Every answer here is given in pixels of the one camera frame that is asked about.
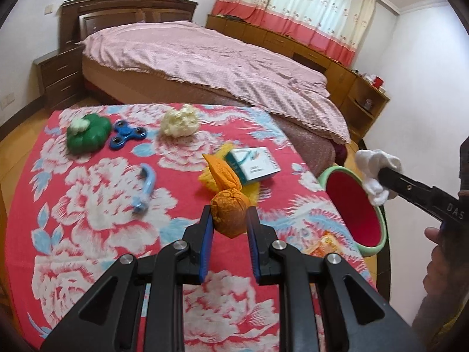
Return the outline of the person's right hand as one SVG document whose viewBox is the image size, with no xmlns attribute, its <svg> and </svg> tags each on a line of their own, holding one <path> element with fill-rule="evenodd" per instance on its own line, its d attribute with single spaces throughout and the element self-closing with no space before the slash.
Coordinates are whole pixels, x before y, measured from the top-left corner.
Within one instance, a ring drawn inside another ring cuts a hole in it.
<svg viewBox="0 0 469 352">
<path fill-rule="evenodd" d="M 431 253 L 431 261 L 427 265 L 423 286 L 429 296 L 441 296 L 452 285 L 451 269 L 440 245 L 440 231 L 434 227 L 427 227 L 424 235 L 435 244 L 435 247 Z"/>
</svg>

